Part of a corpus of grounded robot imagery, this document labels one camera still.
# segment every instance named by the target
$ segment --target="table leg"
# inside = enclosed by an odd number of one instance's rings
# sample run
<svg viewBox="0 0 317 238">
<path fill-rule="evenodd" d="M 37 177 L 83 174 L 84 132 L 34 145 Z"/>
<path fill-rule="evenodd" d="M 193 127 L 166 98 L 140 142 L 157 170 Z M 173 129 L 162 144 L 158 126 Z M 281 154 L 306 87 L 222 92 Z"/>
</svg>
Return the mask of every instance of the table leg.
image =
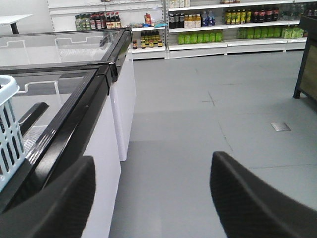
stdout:
<svg viewBox="0 0 317 238">
<path fill-rule="evenodd" d="M 18 28 L 16 26 L 16 23 L 11 24 L 11 29 L 13 34 L 19 34 Z"/>
</svg>

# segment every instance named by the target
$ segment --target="white wall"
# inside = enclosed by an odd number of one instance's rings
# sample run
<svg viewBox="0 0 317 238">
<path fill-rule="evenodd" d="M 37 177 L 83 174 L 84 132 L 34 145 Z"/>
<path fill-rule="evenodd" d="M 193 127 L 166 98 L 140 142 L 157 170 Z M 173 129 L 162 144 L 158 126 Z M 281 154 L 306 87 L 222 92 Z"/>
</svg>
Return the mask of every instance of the white wall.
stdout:
<svg viewBox="0 0 317 238">
<path fill-rule="evenodd" d="M 0 16 L 33 14 L 17 22 L 19 33 L 53 31 L 46 0 L 0 0 Z M 0 26 L 0 34 L 12 34 L 10 25 Z"/>
</svg>

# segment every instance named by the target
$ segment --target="gray floor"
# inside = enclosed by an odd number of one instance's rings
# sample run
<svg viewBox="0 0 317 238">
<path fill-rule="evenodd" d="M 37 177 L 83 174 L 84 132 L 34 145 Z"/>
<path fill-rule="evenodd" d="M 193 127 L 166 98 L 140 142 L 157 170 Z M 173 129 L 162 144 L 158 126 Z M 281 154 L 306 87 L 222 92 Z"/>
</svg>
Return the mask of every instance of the gray floor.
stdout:
<svg viewBox="0 0 317 238">
<path fill-rule="evenodd" d="M 224 238 L 209 189 L 216 150 L 317 209 L 317 107 L 292 98 L 302 55 L 136 61 L 137 103 L 109 237 Z"/>
</svg>

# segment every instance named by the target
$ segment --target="shopping basket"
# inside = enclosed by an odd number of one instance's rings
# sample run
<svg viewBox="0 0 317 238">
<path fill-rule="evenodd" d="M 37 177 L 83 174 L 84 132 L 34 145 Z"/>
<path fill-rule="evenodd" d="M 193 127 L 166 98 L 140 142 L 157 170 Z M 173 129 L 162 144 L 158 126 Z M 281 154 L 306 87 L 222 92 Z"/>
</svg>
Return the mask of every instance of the shopping basket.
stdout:
<svg viewBox="0 0 317 238">
<path fill-rule="evenodd" d="M 25 159 L 19 122 L 14 116 L 12 96 L 19 91 L 15 79 L 0 75 L 0 191 Z"/>
</svg>

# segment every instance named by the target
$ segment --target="white table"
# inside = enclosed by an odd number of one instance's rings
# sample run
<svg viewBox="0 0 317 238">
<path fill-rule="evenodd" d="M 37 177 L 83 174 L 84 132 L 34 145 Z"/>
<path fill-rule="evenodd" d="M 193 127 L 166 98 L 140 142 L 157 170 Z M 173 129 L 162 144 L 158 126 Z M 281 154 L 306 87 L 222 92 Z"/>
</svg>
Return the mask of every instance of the white table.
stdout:
<svg viewBox="0 0 317 238">
<path fill-rule="evenodd" d="M 26 17 L 32 16 L 33 14 L 26 15 L 14 15 L 14 16 L 0 16 L 0 25 L 11 25 L 12 33 L 19 34 L 16 23 Z"/>
</svg>

